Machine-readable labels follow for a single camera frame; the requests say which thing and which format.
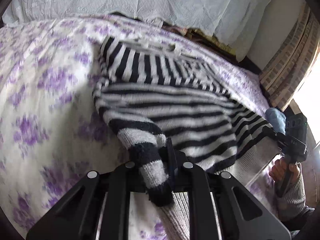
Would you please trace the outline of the person's right hand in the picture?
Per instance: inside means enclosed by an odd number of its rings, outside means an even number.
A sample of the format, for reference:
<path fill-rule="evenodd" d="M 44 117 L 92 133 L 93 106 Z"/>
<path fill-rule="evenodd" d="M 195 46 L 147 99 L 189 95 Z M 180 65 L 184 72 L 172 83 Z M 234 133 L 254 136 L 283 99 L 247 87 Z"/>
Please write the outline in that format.
<path fill-rule="evenodd" d="M 297 164 L 287 164 L 284 157 L 275 161 L 268 174 L 273 181 L 280 182 L 283 180 L 287 170 L 290 170 L 293 173 L 291 183 L 296 183 L 300 175 L 300 168 Z"/>

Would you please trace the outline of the grey knit right sleeve forearm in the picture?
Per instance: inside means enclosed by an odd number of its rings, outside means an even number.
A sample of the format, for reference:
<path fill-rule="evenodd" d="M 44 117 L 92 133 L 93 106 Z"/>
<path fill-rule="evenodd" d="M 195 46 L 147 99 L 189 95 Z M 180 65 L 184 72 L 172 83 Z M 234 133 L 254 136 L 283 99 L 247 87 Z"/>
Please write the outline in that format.
<path fill-rule="evenodd" d="M 297 165 L 300 168 L 300 175 L 297 182 L 294 184 L 291 183 L 282 197 L 278 197 L 276 194 L 278 217 L 282 222 L 292 222 L 294 220 L 306 222 L 307 218 L 312 215 L 315 210 L 306 205 L 301 164 L 297 163 Z M 277 188 L 280 182 L 274 182 L 274 186 Z"/>

